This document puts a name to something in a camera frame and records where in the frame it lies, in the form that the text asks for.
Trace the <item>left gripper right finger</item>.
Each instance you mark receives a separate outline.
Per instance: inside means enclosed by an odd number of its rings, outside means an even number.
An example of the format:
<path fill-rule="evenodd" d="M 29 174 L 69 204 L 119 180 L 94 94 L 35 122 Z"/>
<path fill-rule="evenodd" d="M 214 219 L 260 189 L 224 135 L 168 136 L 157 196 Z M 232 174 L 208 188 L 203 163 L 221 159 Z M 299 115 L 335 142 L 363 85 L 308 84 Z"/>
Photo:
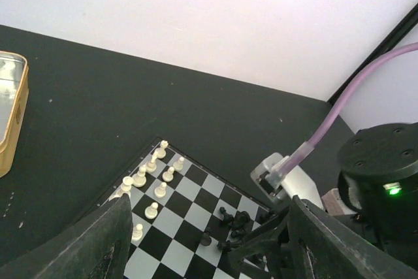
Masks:
<path fill-rule="evenodd" d="M 417 278 L 416 270 L 297 195 L 288 232 L 297 278 Z"/>

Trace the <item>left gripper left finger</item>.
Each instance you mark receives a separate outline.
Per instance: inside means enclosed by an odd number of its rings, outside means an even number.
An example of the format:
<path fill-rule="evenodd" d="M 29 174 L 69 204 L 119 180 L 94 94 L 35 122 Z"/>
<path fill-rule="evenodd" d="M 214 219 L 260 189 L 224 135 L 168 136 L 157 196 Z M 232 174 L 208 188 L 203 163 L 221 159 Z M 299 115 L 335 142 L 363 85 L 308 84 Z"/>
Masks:
<path fill-rule="evenodd" d="M 132 232 L 130 198 L 116 197 L 2 266 L 1 278 L 123 278 Z"/>

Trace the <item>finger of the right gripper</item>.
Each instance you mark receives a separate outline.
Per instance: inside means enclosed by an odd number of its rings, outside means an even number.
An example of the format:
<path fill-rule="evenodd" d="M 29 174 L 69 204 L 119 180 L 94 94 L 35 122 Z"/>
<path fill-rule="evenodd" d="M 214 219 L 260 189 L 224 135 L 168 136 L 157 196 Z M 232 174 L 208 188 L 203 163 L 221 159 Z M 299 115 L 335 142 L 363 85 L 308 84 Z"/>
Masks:
<path fill-rule="evenodd" d="M 268 269 L 280 269 L 282 265 L 282 244 L 289 242 L 287 228 L 290 207 L 274 215 L 270 220 L 256 228 L 243 238 L 239 247 L 228 253 L 231 266 L 242 268 L 244 258 L 254 254 L 262 254 L 267 259 Z"/>

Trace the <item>pile of black chess pieces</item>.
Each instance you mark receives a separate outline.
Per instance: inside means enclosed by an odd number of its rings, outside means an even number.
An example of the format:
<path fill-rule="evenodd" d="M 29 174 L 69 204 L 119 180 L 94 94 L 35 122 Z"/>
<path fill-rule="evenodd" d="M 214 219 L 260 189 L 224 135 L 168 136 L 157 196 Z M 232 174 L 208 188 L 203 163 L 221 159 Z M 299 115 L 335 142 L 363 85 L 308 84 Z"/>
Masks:
<path fill-rule="evenodd" d="M 247 231 L 247 224 L 250 222 L 250 216 L 246 211 L 236 212 L 235 216 L 228 213 L 224 206 L 219 208 L 219 213 L 222 215 L 223 219 L 221 221 L 221 225 L 226 226 L 231 230 L 231 237 L 235 238 L 236 241 L 231 242 L 230 240 L 226 241 L 219 241 L 217 244 L 218 250 L 222 252 L 230 252 L 233 249 L 239 247 L 243 243 L 244 237 L 249 234 Z M 273 216 L 275 216 L 277 212 L 275 210 L 269 210 L 268 212 L 262 212 L 259 216 L 258 222 L 260 224 L 264 224 L 269 221 Z M 212 243 L 212 238 L 210 235 L 212 234 L 212 229 L 207 227 L 202 237 L 199 241 L 199 244 L 203 246 L 209 246 Z"/>

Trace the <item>black white chess board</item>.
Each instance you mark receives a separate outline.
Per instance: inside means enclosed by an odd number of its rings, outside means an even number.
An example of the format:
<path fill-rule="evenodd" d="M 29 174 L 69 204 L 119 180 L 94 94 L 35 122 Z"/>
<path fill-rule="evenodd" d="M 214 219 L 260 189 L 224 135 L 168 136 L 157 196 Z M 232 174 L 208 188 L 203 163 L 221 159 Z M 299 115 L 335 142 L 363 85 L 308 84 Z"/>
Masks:
<path fill-rule="evenodd" d="M 232 215 L 246 211 L 248 231 L 260 226 L 259 216 L 268 208 L 176 147 L 169 146 L 166 153 L 147 174 L 145 185 L 131 188 L 133 224 L 143 225 L 143 236 L 131 242 L 124 278 L 245 278 L 217 248 L 219 241 L 233 240 L 231 230 L 221 225 L 219 208 Z M 166 182 L 166 195 L 157 198 L 154 189 L 180 156 L 185 159 L 183 169 L 174 172 L 173 180 Z M 153 202 L 159 204 L 158 215 L 149 220 L 144 211 Z M 199 241 L 207 227 L 212 243 L 203 246 Z"/>

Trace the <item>pink metal tin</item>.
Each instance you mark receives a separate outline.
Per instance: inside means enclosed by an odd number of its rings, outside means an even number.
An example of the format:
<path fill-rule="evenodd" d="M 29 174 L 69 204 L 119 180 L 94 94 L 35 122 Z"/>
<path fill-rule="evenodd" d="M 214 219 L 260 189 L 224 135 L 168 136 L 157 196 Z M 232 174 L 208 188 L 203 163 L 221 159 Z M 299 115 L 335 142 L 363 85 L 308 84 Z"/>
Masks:
<path fill-rule="evenodd" d="M 326 212 L 331 216 L 345 215 L 344 203 L 340 198 L 340 194 L 337 188 L 333 188 L 322 196 L 322 202 L 324 204 Z"/>

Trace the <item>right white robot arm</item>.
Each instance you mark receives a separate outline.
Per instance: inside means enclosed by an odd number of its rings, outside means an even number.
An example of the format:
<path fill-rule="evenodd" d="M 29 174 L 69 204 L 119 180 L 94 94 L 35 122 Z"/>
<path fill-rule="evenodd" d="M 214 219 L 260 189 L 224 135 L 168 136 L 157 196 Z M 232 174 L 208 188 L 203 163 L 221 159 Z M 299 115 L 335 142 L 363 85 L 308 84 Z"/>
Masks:
<path fill-rule="evenodd" d="M 251 172 L 276 215 L 225 245 L 232 267 L 259 278 L 416 278 L 417 125 L 364 129 L 338 152 L 333 215 L 293 158 L 274 153 Z"/>

